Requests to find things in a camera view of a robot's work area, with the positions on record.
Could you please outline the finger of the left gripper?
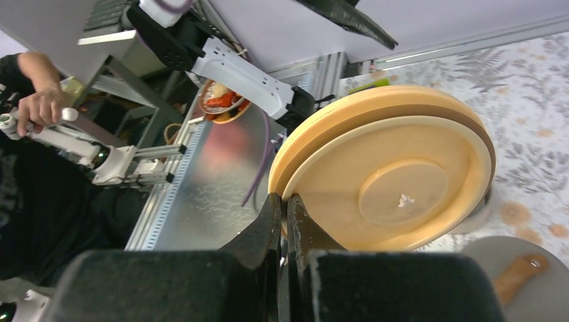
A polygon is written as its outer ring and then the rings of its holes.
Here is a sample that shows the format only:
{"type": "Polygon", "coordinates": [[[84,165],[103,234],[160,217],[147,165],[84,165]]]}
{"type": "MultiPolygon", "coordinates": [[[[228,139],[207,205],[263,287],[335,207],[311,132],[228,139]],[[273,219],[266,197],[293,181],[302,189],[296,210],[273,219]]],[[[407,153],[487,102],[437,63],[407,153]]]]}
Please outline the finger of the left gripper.
{"type": "Polygon", "coordinates": [[[298,0],[297,3],[324,17],[342,29],[366,36],[394,50],[399,43],[371,17],[356,8],[358,1],[345,0],[298,0]]]}

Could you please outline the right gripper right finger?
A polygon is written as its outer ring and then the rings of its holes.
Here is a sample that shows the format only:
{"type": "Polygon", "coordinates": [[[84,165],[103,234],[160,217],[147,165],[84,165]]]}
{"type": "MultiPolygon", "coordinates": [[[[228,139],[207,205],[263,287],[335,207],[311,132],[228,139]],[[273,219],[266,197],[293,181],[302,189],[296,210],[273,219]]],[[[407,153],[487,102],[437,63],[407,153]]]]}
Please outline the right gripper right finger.
{"type": "Polygon", "coordinates": [[[291,321],[503,321],[486,274],[467,256],[349,251],[287,202],[291,321]]]}

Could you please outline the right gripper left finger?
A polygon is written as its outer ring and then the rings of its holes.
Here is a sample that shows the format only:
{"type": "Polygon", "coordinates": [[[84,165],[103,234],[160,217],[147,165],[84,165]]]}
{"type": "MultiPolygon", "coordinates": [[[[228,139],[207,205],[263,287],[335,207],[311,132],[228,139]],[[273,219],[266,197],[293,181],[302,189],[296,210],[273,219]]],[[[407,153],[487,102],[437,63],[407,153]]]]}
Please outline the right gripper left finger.
{"type": "Polygon", "coordinates": [[[92,251],[66,269],[43,321],[276,321],[281,199],[218,250],[92,251]]]}

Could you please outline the beige round lid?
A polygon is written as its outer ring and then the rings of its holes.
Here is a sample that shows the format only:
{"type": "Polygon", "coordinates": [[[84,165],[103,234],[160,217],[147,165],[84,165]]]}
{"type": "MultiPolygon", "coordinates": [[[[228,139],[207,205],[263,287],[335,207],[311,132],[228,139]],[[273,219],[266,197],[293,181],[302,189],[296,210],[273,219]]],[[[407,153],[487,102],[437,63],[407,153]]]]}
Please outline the beige round lid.
{"type": "Polygon", "coordinates": [[[474,210],[495,168],[494,144],[471,108],[438,89],[391,85],[308,117],[278,151],[268,191],[299,195],[349,250],[414,250],[474,210]]]}

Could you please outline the grey lid with wooden knob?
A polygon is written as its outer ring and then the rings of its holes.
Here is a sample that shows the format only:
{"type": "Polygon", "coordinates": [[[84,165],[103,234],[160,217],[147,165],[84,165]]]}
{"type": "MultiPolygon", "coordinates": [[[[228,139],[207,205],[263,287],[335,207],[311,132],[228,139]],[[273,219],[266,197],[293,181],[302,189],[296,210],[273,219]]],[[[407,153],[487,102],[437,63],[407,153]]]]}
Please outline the grey lid with wooden knob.
{"type": "Polygon", "coordinates": [[[493,282],[507,321],[567,321],[568,267],[555,255],[516,237],[472,241],[461,251],[493,282]]]}

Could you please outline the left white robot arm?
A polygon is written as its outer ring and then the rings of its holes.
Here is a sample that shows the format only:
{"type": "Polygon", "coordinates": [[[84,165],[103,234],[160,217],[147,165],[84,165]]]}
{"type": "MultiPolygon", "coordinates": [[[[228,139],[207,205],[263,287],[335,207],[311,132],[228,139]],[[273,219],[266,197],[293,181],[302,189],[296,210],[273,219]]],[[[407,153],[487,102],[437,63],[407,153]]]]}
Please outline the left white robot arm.
{"type": "Polygon", "coordinates": [[[167,67],[227,86],[293,131],[313,114],[315,99],[240,58],[215,35],[191,1],[139,1],[127,19],[167,67]]]}

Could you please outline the operator bare hand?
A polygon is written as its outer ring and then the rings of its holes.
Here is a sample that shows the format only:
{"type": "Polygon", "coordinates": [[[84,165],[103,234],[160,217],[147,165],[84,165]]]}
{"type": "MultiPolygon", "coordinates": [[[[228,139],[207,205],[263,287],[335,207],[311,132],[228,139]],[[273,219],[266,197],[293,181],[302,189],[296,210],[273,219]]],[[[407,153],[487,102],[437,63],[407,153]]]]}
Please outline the operator bare hand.
{"type": "Polygon", "coordinates": [[[57,123],[67,96],[60,83],[45,85],[32,95],[19,100],[17,109],[17,132],[21,136],[28,134],[28,125],[40,133],[44,127],[57,123]]]}

